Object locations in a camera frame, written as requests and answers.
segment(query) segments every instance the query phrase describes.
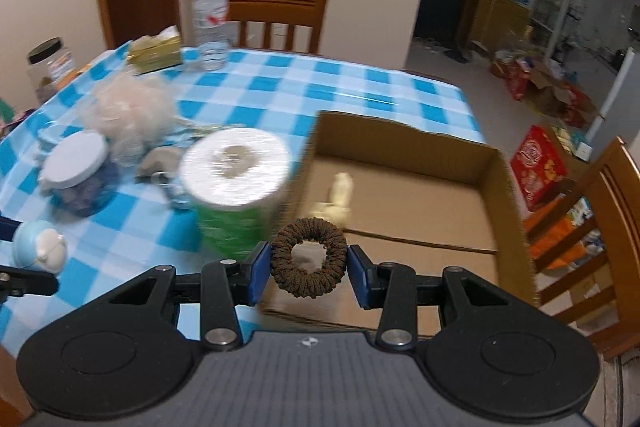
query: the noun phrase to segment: blue checkered tablecloth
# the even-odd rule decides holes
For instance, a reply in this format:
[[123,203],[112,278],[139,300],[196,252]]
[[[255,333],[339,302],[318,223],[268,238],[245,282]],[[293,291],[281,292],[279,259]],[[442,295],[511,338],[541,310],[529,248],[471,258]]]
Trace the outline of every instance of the blue checkered tablecloth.
[[[16,354],[36,330],[158,264],[192,273],[212,259],[200,247],[194,212],[172,211],[159,188],[125,178],[116,197],[95,216],[81,219],[55,208],[37,187],[36,131],[50,121],[81,128],[76,103],[96,82],[124,64],[127,45],[94,64],[0,142],[0,212],[19,221],[47,219],[62,232],[70,258],[52,297],[9,298],[0,309],[0,342]],[[185,64],[161,71],[175,90],[178,110],[198,123],[261,128],[281,136],[297,164],[320,110],[338,110],[401,121],[420,130],[482,141],[462,92],[437,80],[401,71],[305,55],[237,50],[214,73]],[[10,244],[0,244],[0,264],[11,264]],[[197,305],[183,306],[178,327],[198,337]],[[238,307],[244,334],[260,322],[254,309]]]

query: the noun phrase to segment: paper towel roll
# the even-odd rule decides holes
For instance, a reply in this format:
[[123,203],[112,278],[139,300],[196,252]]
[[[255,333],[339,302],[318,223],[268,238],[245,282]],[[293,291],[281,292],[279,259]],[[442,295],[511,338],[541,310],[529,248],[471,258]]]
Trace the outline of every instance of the paper towel roll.
[[289,168],[284,142],[259,129],[226,129],[192,146],[180,179],[196,203],[205,240],[225,257],[247,256],[266,239]]

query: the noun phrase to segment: braided ring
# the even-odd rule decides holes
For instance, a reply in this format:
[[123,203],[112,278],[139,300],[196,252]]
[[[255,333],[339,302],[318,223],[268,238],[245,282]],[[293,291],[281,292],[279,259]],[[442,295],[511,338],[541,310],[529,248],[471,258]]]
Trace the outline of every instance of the braided ring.
[[[316,241],[326,248],[322,267],[312,273],[291,260],[291,251],[303,241]],[[271,243],[271,275],[278,287],[295,297],[315,299],[332,291],[347,268],[347,240],[335,225],[317,217],[296,219]]]

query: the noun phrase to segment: plastic bottle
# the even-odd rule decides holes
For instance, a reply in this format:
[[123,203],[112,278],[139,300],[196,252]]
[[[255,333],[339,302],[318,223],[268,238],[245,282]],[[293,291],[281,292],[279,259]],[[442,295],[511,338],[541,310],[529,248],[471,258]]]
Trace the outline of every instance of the plastic bottle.
[[224,68],[228,62],[229,41],[224,24],[229,0],[193,0],[193,29],[202,66],[207,71]]

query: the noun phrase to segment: blue and white checkered pattern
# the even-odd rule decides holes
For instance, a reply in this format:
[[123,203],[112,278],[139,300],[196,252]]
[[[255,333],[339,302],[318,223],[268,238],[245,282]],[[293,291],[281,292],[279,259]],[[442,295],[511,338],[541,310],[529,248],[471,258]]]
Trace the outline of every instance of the blue and white checkered pattern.
[[[196,51],[185,64],[161,72],[175,89],[178,110],[198,123],[241,123],[284,139],[297,164],[316,114],[337,110],[397,120],[420,130],[482,141],[462,92],[453,86],[360,64],[279,52],[233,51],[224,70],[198,72]],[[0,143],[0,211],[19,221],[47,219],[62,232],[70,259],[53,297],[10,298],[0,310],[0,341],[14,355],[38,328],[158,264],[178,273],[201,270],[212,254],[200,248],[194,212],[172,211],[157,187],[131,176],[102,211],[80,219],[49,204],[37,188],[36,132],[50,121],[81,128],[76,103],[94,84],[122,67],[126,44],[93,65]],[[0,264],[11,264],[0,245]],[[197,306],[183,306],[180,330],[198,336]],[[239,307],[244,333],[257,312]]]

